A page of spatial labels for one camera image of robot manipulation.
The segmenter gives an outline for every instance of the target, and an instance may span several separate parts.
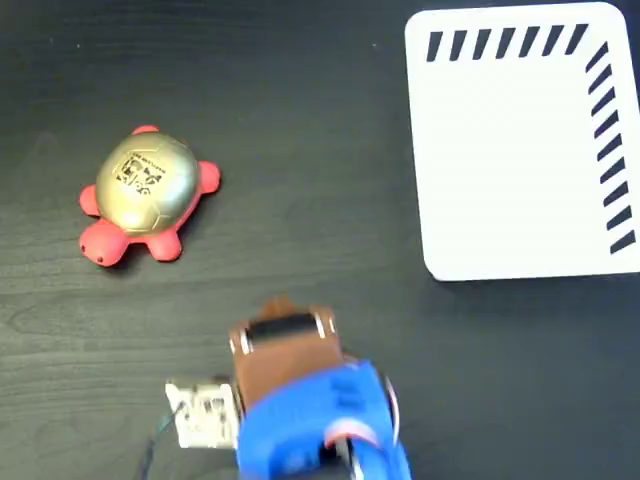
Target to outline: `turtle shell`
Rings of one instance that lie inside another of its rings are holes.
[[[199,181],[186,145],[159,132],[130,135],[98,172],[100,215],[130,236],[160,233],[187,211]]]

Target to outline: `white tray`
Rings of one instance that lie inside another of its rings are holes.
[[[640,112],[620,11],[424,11],[405,36],[429,271],[639,271]]]

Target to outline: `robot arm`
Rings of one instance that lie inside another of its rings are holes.
[[[329,310],[278,305],[231,331],[235,382],[167,385],[173,408],[189,406],[180,445],[235,450],[241,478],[312,473],[333,450],[353,480],[411,480],[388,380],[342,352]]]

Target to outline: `red turtle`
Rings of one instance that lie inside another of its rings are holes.
[[[100,217],[80,236],[80,249],[103,267],[116,264],[133,243],[146,244],[157,261],[173,261],[182,252],[178,230],[200,197],[219,186],[215,164],[197,161],[154,126],[136,128],[80,194],[82,210]]]

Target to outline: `dark wooden table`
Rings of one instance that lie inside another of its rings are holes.
[[[500,3],[3,2],[0,478],[133,478],[164,380],[230,371],[227,328],[287,292],[394,380],[414,478],[636,480],[638,279],[441,285],[422,262],[404,24]],[[107,271],[77,196],[141,123],[224,186],[178,262]],[[151,478],[235,474],[170,432]]]

